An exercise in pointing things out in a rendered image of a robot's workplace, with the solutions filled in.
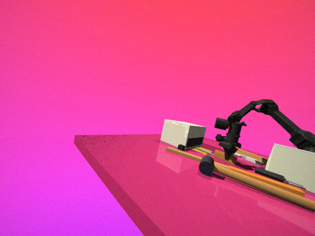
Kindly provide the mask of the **orange rod with dark cylindrical end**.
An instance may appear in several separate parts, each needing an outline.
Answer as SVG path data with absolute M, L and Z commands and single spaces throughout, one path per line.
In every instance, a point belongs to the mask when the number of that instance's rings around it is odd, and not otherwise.
M 214 164 L 214 160 L 209 155 L 204 155 L 199 163 L 199 170 L 202 174 L 209 176 L 214 172 L 220 173 L 222 175 L 225 175 L 231 179 L 240 181 L 244 184 L 247 184 L 248 186 L 252 186 L 256 189 L 262 190 L 268 194 L 272 194 L 276 197 L 279 197 L 281 199 L 287 200 L 291 203 L 294 203 L 296 205 L 305 207 L 309 210 L 312 210 L 315 212 L 315 202 L 307 199 L 305 197 L 301 197 L 297 194 L 293 194 L 289 191 L 285 191 L 281 188 L 277 188 L 273 185 L 269 185 L 267 183 L 264 183 L 260 180 L 254 179 L 252 177 L 249 177 L 247 175 L 243 175 L 241 173 L 235 172 L 231 169 L 224 168 L 220 165 Z

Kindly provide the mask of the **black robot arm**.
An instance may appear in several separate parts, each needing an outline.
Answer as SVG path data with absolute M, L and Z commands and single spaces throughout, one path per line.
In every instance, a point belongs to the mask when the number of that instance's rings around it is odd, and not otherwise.
M 261 105 L 256 108 L 256 105 Z M 255 110 L 258 113 L 270 115 L 280 126 L 282 126 L 291 136 L 289 139 L 298 149 L 315 153 L 315 134 L 302 130 L 299 126 L 287 118 L 278 108 L 275 101 L 271 99 L 261 99 L 251 101 L 240 110 L 231 113 L 228 119 L 216 118 L 214 128 L 226 130 L 230 132 L 241 133 L 242 126 L 247 126 L 245 122 L 240 122 L 243 116 Z

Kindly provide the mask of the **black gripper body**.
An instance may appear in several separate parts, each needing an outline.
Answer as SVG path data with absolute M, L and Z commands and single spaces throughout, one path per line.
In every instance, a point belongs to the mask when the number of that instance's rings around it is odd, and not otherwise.
M 239 137 L 241 137 L 240 134 L 229 131 L 227 135 L 228 135 L 227 142 L 221 141 L 219 142 L 219 146 L 230 149 L 230 150 L 236 147 L 241 148 L 241 143 L 238 142 Z

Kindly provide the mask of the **black-handled metal rod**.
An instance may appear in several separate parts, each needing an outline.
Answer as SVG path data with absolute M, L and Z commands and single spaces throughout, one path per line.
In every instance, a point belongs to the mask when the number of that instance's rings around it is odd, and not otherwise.
M 265 177 L 269 177 L 269 178 L 271 178 L 271 179 L 278 180 L 278 181 L 280 181 L 280 182 L 283 182 L 283 181 L 285 180 L 285 181 L 287 181 L 287 182 L 291 182 L 291 183 L 293 183 L 293 184 L 296 184 L 296 185 L 299 185 L 299 186 L 302 186 L 302 187 L 303 187 L 303 185 L 301 185 L 301 184 L 297 184 L 297 183 L 295 183 L 295 182 L 286 180 L 286 179 L 284 179 L 283 176 L 281 176 L 281 175 L 279 175 L 279 174 L 276 174 L 276 173 L 274 173 L 274 172 L 270 172 L 270 171 L 268 171 L 268 170 L 262 169 L 262 168 L 260 168 L 260 167 L 259 167 L 259 168 L 258 168 L 258 167 L 255 167 L 254 172 L 255 172 L 255 173 L 258 173 L 258 174 L 260 174 L 260 175 L 263 175 L 263 176 L 265 176 Z

